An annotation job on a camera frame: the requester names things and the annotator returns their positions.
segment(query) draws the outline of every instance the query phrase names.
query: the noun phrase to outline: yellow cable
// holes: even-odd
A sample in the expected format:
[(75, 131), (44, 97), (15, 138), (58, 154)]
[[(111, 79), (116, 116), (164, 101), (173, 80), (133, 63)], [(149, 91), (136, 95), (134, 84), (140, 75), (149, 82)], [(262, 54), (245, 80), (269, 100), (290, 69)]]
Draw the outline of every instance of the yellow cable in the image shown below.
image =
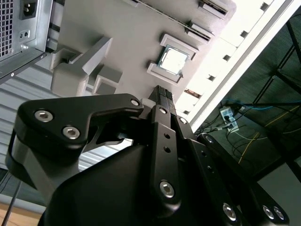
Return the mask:
[(255, 136), (253, 137), (253, 139), (252, 139), (252, 140), (248, 143), (248, 145), (246, 146), (246, 148), (245, 148), (243, 154), (241, 155), (241, 157), (240, 157), (240, 159), (239, 159), (239, 162), (238, 162), (239, 164), (240, 164), (241, 160), (243, 159), (243, 156), (245, 155), (246, 151), (248, 150), (248, 147), (251, 145), (251, 143), (252, 143), (254, 140), (256, 140), (257, 135), (260, 136), (259, 133), (256, 133)]
[(289, 112), (284, 113), (283, 115), (280, 115), (278, 118), (274, 119), (273, 121), (271, 121), (270, 123), (266, 124), (264, 127), (267, 127), (268, 125), (272, 124), (273, 122), (281, 119), (282, 117), (286, 116), (287, 114), (289, 114), (291, 111), (297, 109), (299, 106), (294, 107), (293, 109), (289, 110)]
[[(267, 126), (269, 126), (270, 124), (272, 124), (272, 123), (276, 122), (277, 120), (279, 120), (279, 119), (281, 119), (282, 117), (286, 116), (287, 114), (289, 114), (291, 111), (293, 111), (293, 110), (297, 109), (298, 107), (299, 107), (299, 106), (296, 106), (296, 107), (294, 107), (293, 109), (289, 110), (289, 112), (286, 112), (286, 113), (284, 113), (283, 115), (280, 115), (278, 118), (276, 118), (276, 119), (274, 119), (273, 121), (269, 122), (269, 123), (268, 123), (268, 124), (266, 124), (264, 127), (267, 127)], [(240, 159), (239, 159), (239, 161), (238, 161), (238, 163), (239, 163), (239, 164), (240, 164), (240, 162), (242, 161), (242, 159), (243, 159), (243, 157), (244, 157), (245, 153), (247, 152), (247, 150), (248, 150), (249, 146), (251, 145), (251, 143), (252, 143), (253, 141), (255, 141), (255, 140), (256, 140), (256, 138), (257, 138), (257, 135), (259, 135), (259, 136), (260, 136), (260, 134), (259, 134), (259, 133), (256, 133), (256, 134), (255, 134), (255, 136), (253, 137), (253, 139), (252, 139), (252, 140), (251, 140), (251, 141), (248, 143), (248, 145), (246, 146), (246, 148), (245, 148), (245, 150), (244, 150), (243, 154), (241, 155), (241, 157), (240, 157)]]

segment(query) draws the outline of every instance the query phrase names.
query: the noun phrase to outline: bolt head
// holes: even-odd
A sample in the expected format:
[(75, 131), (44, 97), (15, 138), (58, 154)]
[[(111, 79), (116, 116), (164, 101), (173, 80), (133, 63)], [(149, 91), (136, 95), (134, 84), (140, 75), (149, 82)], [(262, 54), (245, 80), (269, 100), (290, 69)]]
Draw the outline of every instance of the bolt head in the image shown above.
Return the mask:
[(166, 198), (172, 198), (174, 196), (174, 188), (167, 181), (160, 183), (160, 190)]
[(160, 110), (163, 114), (167, 114), (167, 111), (166, 111), (163, 107), (159, 108), (159, 110)]
[(53, 115), (52, 113), (44, 110), (39, 110), (34, 113), (34, 117), (42, 122), (49, 122), (53, 120)]
[(274, 211), (280, 219), (284, 220), (282, 212), (276, 206), (274, 207)]
[(79, 130), (73, 126), (65, 127), (63, 129), (63, 134), (65, 137), (67, 137), (68, 139), (71, 139), (71, 140), (75, 140), (75, 139), (79, 138), (79, 136), (80, 136)]
[(187, 121), (186, 121), (186, 119), (184, 119), (184, 118), (180, 118), (180, 121), (181, 121), (183, 124), (187, 124)]
[(274, 219), (274, 214), (272, 213), (272, 211), (269, 210), (268, 207), (262, 206), (262, 208), (263, 208), (263, 212), (264, 212), (270, 219)]
[(211, 137), (209, 137), (209, 136), (206, 136), (206, 137), (205, 137), (205, 139), (206, 139), (206, 140), (207, 140), (209, 143), (211, 143), (211, 144), (213, 143), (213, 140), (212, 140), (212, 138), (211, 138)]
[(28, 45), (23, 45), (22, 46), (22, 49), (24, 49), (24, 50), (26, 50), (26, 49), (28, 49), (29, 47), (28, 47)]
[(131, 100), (131, 103), (135, 106), (139, 106), (139, 102), (134, 99)]
[(236, 213), (227, 203), (223, 204), (222, 210), (231, 221), (236, 221)]

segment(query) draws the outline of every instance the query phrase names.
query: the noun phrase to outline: power socket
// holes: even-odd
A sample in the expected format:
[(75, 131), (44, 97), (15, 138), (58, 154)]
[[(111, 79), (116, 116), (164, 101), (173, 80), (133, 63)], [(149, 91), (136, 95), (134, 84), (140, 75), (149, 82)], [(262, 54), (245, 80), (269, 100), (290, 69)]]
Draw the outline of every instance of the power socket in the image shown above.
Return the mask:
[(224, 120), (226, 125), (230, 125), (227, 130), (228, 132), (236, 132), (239, 130), (238, 124), (235, 121), (235, 118), (233, 117), (233, 112), (231, 107), (223, 107), (220, 109), (222, 119)]
[(35, 18), (37, 14), (38, 0), (20, 1), (20, 20)]

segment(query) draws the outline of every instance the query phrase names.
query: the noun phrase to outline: black metal frame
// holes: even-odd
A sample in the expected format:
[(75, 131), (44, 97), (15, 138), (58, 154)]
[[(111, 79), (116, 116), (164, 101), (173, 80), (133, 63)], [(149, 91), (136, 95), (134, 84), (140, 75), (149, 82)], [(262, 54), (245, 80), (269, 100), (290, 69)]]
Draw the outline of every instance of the black metal frame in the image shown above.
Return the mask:
[[(264, 103), (264, 104), (258, 103), (260, 101), (260, 99), (262, 98), (262, 96), (264, 95), (264, 93), (268, 90), (268, 88), (270, 87), (270, 85), (272, 84), (272, 82), (274, 81), (275, 78), (279, 78), (282, 82), (287, 84), (289, 87), (291, 87), (293, 90), (295, 90), (297, 93), (299, 93), (301, 95), (301, 88), (280, 72), (280, 70), (284, 67), (284, 65), (289, 60), (289, 58), (292, 56), (294, 51), (296, 51), (298, 59), (301, 63), (301, 49), (300, 49), (300, 46), (296, 39), (296, 36), (294, 34), (294, 31), (293, 31), (290, 21), (288, 21), (286, 23), (286, 26), (287, 26), (287, 29), (291, 36), (292, 42), (293, 42), (292, 46), (289, 48), (288, 52), (285, 54), (285, 56), (279, 63), (279, 65), (275, 71), (275, 74), (269, 77), (269, 79), (267, 80), (265, 85), (262, 87), (262, 89), (260, 90), (260, 92), (258, 93), (256, 98), (254, 99), (253, 103), (252, 104), (244, 104), (244, 106), (250, 106), (250, 107), (267, 107), (267, 106), (281, 107), (281, 106), (294, 106), (294, 105), (301, 106), (301, 102), (298, 102), (298, 103)], [(234, 106), (234, 107), (241, 106), (240, 104), (227, 104), (227, 105)], [(287, 165), (290, 167), (290, 169), (292, 170), (294, 175), (301, 182), (301, 167), (294, 161), (295, 159), (297, 159), (301, 156), (301, 152), (297, 151), (297, 150), (294, 150), (292, 152), (284, 151), (286, 149), (283, 146), (283, 144), (280, 142), (280, 139), (279, 139), (281, 137), (281, 134), (277, 134), (277, 133), (268, 131), (267, 129), (266, 129), (266, 134), (268, 134), (269, 140), (272, 142), (274, 147), (278, 150), (281, 157), (279, 160), (275, 161), (274, 163), (269, 165), (267, 168), (265, 168), (264, 170), (262, 170), (261, 172), (256, 174), (254, 176), (254, 178), (256, 180), (259, 180), (259, 179), (263, 178), (264, 176), (266, 176), (267, 174), (271, 173), (273, 170), (275, 170), (282, 164), (287, 163)]]
[[(53, 119), (39, 121), (39, 110)], [(66, 126), (80, 135), (69, 139)], [(124, 138), (133, 145), (76, 172), (82, 152)], [(22, 104), (6, 162), (47, 200), (39, 226), (289, 224), (285, 211), (213, 137), (197, 138), (183, 118), (162, 105), (144, 109), (129, 94)], [(163, 182), (170, 186), (162, 188)]]

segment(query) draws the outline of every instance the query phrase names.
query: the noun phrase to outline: blue cable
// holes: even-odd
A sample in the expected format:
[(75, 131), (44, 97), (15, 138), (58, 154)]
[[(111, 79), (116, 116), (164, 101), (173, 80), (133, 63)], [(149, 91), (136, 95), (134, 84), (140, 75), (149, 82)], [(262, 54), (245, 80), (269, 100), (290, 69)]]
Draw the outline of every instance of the blue cable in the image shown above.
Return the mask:
[[(223, 99), (225, 101), (231, 101), (231, 102), (234, 102), (234, 103), (237, 103), (237, 104), (240, 104), (242, 106), (245, 106), (245, 107), (248, 107), (248, 108), (251, 108), (251, 109), (254, 109), (254, 110), (268, 110), (268, 109), (271, 109), (273, 108), (274, 106), (269, 106), (269, 107), (251, 107), (251, 106), (246, 106), (236, 100), (231, 100), (231, 99)], [(298, 103), (298, 102), (301, 102), (301, 100), (297, 100), (297, 101), (292, 101), (291, 103)]]

